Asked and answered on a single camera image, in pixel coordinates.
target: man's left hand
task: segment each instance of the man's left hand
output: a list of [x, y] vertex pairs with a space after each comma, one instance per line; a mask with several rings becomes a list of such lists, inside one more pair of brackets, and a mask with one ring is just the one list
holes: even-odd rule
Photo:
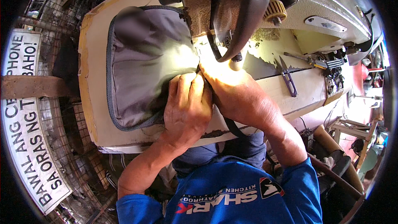
[[204, 134], [212, 110], [211, 89], [201, 71], [174, 77], [169, 83], [162, 140], [185, 152]]

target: metal grate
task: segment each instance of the metal grate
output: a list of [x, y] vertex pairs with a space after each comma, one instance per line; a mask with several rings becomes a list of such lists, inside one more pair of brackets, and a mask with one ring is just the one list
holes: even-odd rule
[[[16, 28], [42, 33], [36, 75], [55, 75], [63, 45], [71, 42], [77, 47], [84, 15], [103, 0], [72, 0], [67, 9], [62, 7], [62, 1], [30, 0], [17, 20]], [[76, 59], [66, 60], [61, 67], [74, 62], [77, 67], [77, 49]], [[54, 163], [73, 189], [46, 219], [50, 223], [117, 223], [117, 191], [110, 186], [102, 166], [106, 155], [98, 152], [90, 139], [80, 98], [42, 97], [38, 102], [43, 133]]]

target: blue t-shirt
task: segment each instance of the blue t-shirt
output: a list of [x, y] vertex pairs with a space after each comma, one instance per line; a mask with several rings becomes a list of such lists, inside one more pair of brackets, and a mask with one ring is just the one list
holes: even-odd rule
[[146, 195], [117, 203], [120, 223], [322, 223], [318, 179], [310, 159], [285, 169], [278, 184], [241, 162], [202, 166], [180, 180], [162, 214]]

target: white sign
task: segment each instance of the white sign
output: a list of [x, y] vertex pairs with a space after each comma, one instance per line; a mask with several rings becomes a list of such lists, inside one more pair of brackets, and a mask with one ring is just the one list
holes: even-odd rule
[[[35, 75], [41, 34], [15, 29], [2, 75]], [[8, 150], [25, 188], [44, 213], [51, 212], [72, 193], [60, 176], [47, 147], [37, 98], [1, 101], [1, 119]]]

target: hand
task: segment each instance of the hand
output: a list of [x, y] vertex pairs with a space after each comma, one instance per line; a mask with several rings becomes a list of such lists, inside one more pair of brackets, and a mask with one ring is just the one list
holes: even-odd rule
[[224, 117], [264, 131], [264, 123], [282, 116], [279, 107], [246, 71], [232, 70], [229, 62], [205, 59], [199, 64], [216, 94], [214, 102]]
[[185, 152], [204, 134], [212, 111], [211, 89], [202, 72], [174, 77], [169, 83], [162, 139]]

